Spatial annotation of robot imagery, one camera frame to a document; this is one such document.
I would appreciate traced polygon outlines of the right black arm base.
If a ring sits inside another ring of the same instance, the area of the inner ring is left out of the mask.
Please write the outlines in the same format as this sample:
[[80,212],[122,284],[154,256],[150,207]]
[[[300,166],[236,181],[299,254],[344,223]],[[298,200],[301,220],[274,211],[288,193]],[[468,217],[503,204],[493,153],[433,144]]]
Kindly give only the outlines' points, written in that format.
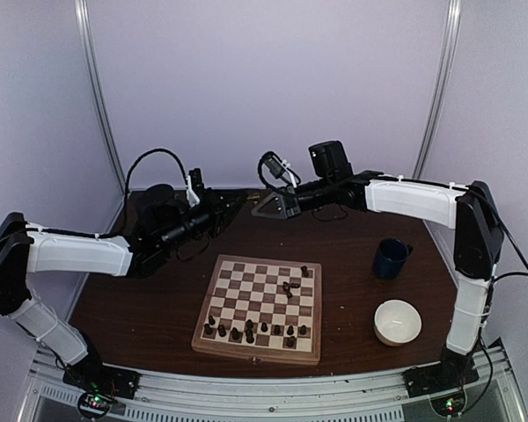
[[403,373],[408,396],[430,396],[432,410],[441,417],[459,417],[467,409],[465,386],[479,380],[473,352],[463,355],[443,347],[439,361],[411,367]]

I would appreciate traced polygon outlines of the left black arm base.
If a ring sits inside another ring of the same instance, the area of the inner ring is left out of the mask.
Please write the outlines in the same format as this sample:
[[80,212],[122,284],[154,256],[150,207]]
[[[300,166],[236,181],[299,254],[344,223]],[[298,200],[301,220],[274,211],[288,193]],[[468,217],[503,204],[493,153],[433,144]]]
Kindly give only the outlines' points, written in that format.
[[83,391],[77,411],[83,418],[97,421],[118,404],[118,398],[135,397],[141,376],[135,370],[107,366],[95,345],[88,338],[84,341],[87,354],[82,360],[70,365],[56,355],[55,364],[63,371],[64,383]]

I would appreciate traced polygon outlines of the dark knight chess piece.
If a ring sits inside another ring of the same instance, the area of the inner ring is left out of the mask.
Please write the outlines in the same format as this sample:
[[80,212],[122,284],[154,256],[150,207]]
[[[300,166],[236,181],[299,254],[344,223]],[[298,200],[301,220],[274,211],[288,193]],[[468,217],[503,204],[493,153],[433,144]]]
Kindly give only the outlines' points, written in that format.
[[235,341],[239,340],[241,338],[241,333],[238,331],[237,328],[232,328],[231,330],[231,338]]

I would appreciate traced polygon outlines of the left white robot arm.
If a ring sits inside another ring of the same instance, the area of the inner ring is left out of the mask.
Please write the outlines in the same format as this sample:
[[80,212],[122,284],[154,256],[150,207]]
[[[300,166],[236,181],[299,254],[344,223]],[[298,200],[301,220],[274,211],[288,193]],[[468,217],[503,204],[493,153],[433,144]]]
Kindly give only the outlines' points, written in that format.
[[68,280],[80,274],[147,278],[186,244],[223,233],[245,201],[243,191],[211,188],[188,190],[179,199],[169,185],[159,184],[136,197],[134,227],[118,236],[47,228],[11,212],[0,224],[0,315],[74,367],[88,389],[103,389],[109,373],[94,357],[91,342],[41,299],[34,279]]

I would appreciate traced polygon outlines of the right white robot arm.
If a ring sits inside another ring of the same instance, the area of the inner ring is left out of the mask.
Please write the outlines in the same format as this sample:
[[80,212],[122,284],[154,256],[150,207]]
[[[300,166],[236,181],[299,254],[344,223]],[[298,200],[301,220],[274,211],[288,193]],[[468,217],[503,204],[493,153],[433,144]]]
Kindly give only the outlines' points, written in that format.
[[466,375],[464,358],[473,352],[488,319],[505,237],[490,187],[480,180],[444,184],[382,171],[356,173],[339,141],[315,144],[309,154],[317,178],[308,183],[273,151],[264,153],[257,164],[260,182],[278,203],[278,218],[334,204],[425,223],[457,288],[446,359],[433,372],[439,387],[453,387]]

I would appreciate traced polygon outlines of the wooden chess board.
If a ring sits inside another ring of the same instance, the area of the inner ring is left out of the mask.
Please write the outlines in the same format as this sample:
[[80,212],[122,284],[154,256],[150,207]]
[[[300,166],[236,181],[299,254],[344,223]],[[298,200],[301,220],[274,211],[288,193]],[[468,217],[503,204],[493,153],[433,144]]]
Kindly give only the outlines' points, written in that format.
[[[307,266],[310,277],[304,278],[301,266]],[[283,282],[300,285],[293,289],[293,297],[287,299],[282,291]],[[216,322],[211,325],[212,335],[204,333],[208,316]],[[246,342],[246,321],[253,321],[254,342]],[[260,331],[260,324],[268,325],[267,332]],[[275,335],[275,325],[281,334]],[[220,337],[219,325],[226,329]],[[290,335],[288,327],[294,327],[296,344],[285,346]],[[306,325],[308,332],[299,334],[299,327]],[[292,365],[315,366],[321,355],[322,325],[322,266],[319,263],[282,261],[267,258],[249,258],[221,254],[205,294],[191,341],[199,353]],[[241,338],[231,338],[232,328],[237,328]]]

